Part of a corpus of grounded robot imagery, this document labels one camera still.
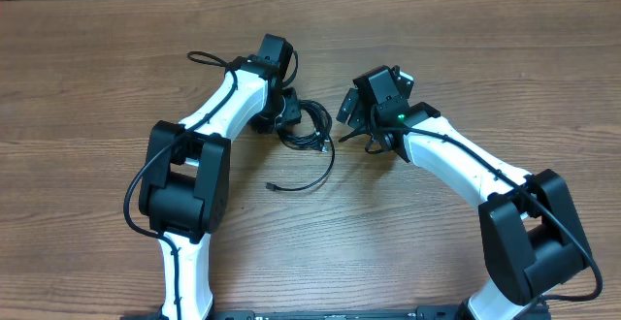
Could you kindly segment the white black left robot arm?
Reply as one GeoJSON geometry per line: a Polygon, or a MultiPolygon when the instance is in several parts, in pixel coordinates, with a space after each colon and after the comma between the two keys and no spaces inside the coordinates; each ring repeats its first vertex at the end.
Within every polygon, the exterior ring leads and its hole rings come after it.
{"type": "Polygon", "coordinates": [[[161,248],[165,298],[153,319],[212,318],[210,240],[228,202],[232,142],[247,125],[274,133],[299,120],[290,88],[298,54],[289,44],[232,61],[199,50],[186,56],[222,68],[222,84],[192,115],[152,127],[122,204],[127,226],[161,248]]]}

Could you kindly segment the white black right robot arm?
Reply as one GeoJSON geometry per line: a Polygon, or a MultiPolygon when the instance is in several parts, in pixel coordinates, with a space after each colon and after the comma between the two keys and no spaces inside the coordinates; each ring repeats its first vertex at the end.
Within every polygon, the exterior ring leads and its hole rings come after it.
{"type": "Polygon", "coordinates": [[[425,102],[414,78],[379,66],[353,81],[337,120],[365,150],[395,152],[438,177],[478,214],[489,281],[460,304],[419,305],[413,319],[548,319],[549,302],[581,303],[603,291],[602,273],[563,178],[506,163],[456,131],[425,102]]]}

